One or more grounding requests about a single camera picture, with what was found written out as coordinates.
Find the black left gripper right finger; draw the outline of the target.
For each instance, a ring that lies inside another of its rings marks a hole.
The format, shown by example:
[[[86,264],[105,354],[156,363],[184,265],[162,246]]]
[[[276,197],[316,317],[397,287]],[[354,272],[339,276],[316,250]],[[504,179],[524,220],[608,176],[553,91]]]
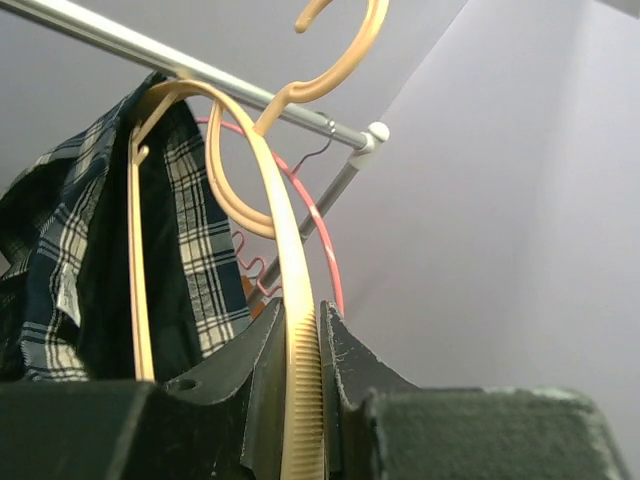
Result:
[[[608,422],[559,387],[420,388],[348,329],[318,318],[332,479],[627,479]]]

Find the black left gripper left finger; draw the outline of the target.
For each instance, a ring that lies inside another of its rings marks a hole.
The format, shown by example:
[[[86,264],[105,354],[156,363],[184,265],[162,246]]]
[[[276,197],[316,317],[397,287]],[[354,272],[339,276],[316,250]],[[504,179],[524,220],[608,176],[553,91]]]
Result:
[[[5,383],[5,479],[277,479],[284,306],[163,384]]]

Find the beige hanger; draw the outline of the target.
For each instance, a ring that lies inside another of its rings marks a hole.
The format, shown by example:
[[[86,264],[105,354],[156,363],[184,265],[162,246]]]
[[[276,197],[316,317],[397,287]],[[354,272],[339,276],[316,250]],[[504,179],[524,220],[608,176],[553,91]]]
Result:
[[[195,78],[186,55],[168,50],[155,63],[174,75],[150,89],[135,114],[127,162],[128,256],[131,328],[135,378],[155,378],[146,299],[140,206],[140,167],[149,149],[144,145],[165,112],[193,95],[213,100],[206,136],[205,165],[214,197],[225,213],[245,229],[275,239],[285,307],[285,399],[280,476],[283,479],[323,479],[326,476],[324,402],[318,327],[304,248],[290,198],[264,136],[291,103],[316,100],[340,85],[368,53],[385,20],[388,2],[370,1],[359,32],[342,56],[309,81],[284,86],[257,120],[229,95]],[[229,112],[245,134],[266,190],[270,215],[252,210],[225,178],[219,148],[222,116]]]

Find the navy white plaid skirt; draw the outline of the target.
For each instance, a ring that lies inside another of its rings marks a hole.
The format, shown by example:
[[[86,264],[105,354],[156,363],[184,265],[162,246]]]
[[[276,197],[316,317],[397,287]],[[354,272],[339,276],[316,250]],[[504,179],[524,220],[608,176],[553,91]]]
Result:
[[[1,199],[1,378],[131,379],[127,160],[149,75],[86,130],[23,171]],[[140,170],[155,376],[190,370],[250,322],[226,214],[183,102],[146,139]]]

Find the pink hanger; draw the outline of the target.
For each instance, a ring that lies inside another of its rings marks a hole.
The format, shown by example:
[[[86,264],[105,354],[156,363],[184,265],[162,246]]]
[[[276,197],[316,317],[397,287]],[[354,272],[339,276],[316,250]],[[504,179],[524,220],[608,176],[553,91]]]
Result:
[[[344,304],[344,296],[342,290],[342,282],[340,277],[340,271],[338,262],[334,253],[334,247],[327,230],[327,227],[324,223],[323,217],[320,213],[319,208],[316,203],[306,190],[305,186],[301,182],[301,180],[296,176],[296,172],[298,167],[291,169],[287,163],[276,153],[272,152],[272,156],[280,168],[281,172],[286,176],[289,182],[293,185],[298,195],[301,197],[302,201],[306,205],[308,212],[311,217],[311,225],[316,228],[319,233],[321,243],[324,248],[325,257],[327,260],[327,265],[329,268],[330,278],[333,287],[334,299],[337,305],[338,310],[341,314],[345,313],[345,304]],[[252,315],[254,317],[257,316],[258,313],[262,311],[264,308],[264,303],[262,302],[262,298],[271,298],[278,290],[281,290],[282,287],[280,285],[274,286],[270,290],[266,288],[266,284],[264,281],[267,277],[267,268],[265,261],[262,257],[254,257],[249,263],[244,262],[242,259],[239,260],[239,263],[242,268],[247,271],[250,271],[256,263],[260,264],[259,273],[253,278],[243,277],[243,288],[246,293],[252,293],[252,290],[248,290],[248,287],[256,287],[257,291],[260,293],[258,297],[258,305],[256,307],[251,307]]]

